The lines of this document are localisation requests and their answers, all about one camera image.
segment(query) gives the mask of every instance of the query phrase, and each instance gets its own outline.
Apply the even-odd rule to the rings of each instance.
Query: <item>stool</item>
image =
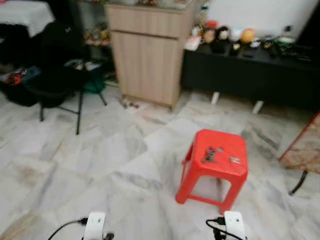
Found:
[[[191,161],[187,172],[186,165]],[[230,210],[248,175],[245,140],[234,134],[204,129],[198,131],[182,162],[181,184],[175,200],[184,204],[194,199],[220,207],[220,213]],[[193,195],[192,190],[201,176],[211,176],[230,182],[223,202]]]

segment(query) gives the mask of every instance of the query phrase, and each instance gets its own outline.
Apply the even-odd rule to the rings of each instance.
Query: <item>black cabinet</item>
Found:
[[[306,109],[320,106],[319,61],[300,61],[271,57],[257,48],[254,57],[230,56],[231,44],[224,54],[212,53],[202,44],[196,51],[184,51],[182,86],[238,97],[274,102]]]

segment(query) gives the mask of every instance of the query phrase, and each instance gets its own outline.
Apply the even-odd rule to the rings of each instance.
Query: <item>metal leg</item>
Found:
[[[81,109],[82,109],[82,102],[84,99],[84,90],[80,90],[80,95],[79,95],[79,107],[78,107],[78,118],[76,120],[76,135],[79,135],[79,129],[80,129],[80,120],[81,120]]]
[[[298,184],[294,187],[294,189],[292,191],[289,192],[289,195],[292,196],[293,194],[295,194],[295,192],[301,187],[301,185],[304,183],[306,176],[307,176],[307,171],[303,171],[302,176],[298,182]]]
[[[256,101],[253,109],[252,109],[252,113],[253,114],[258,114],[262,108],[262,106],[264,105],[264,101]]]
[[[93,81],[93,80],[92,80],[91,82],[93,83],[96,92],[99,94],[99,97],[101,98],[101,101],[103,102],[103,104],[104,104],[105,106],[107,106],[107,102],[106,102],[106,100],[104,99],[104,96],[102,96],[101,92],[98,92],[99,89],[98,89],[98,87],[97,87],[96,82]]]
[[[212,99],[211,99],[211,104],[215,105],[218,102],[218,98],[219,98],[220,92],[215,91],[212,95]]]
[[[44,106],[40,103],[40,122],[43,122],[44,120]]]

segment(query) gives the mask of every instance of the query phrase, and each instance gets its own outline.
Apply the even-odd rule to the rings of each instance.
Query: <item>black cable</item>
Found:
[[[220,229],[220,228],[218,228],[218,227],[215,227],[215,226],[210,225],[209,222],[216,222],[215,219],[208,219],[208,220],[205,221],[205,224],[207,224],[207,225],[208,225],[210,228],[212,228],[213,230],[218,230],[218,231],[220,231],[221,233],[224,233],[224,234],[226,234],[226,235],[229,235],[229,236],[231,236],[231,237],[234,237],[234,238],[236,238],[236,239],[238,239],[238,240],[244,240],[244,239],[238,237],[237,235],[234,235],[234,234],[232,234],[232,233],[230,233],[230,232],[227,232],[227,231],[222,230],[222,229]]]
[[[65,226],[70,225],[70,224],[81,224],[81,225],[86,225],[88,221],[87,217],[78,219],[78,220],[73,220],[73,221],[69,221],[65,224],[63,224],[61,227],[59,227],[57,230],[54,231],[54,233],[52,233],[52,235],[48,238],[48,240],[51,240],[54,235],[56,235],[57,232],[59,232],[61,229],[63,229]]]

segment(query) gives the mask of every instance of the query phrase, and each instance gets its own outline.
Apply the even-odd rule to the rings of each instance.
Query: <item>white wall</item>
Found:
[[[292,35],[297,37],[317,2],[318,0],[211,0],[208,19],[231,28],[253,28],[257,35],[279,35],[285,26],[293,25]]]

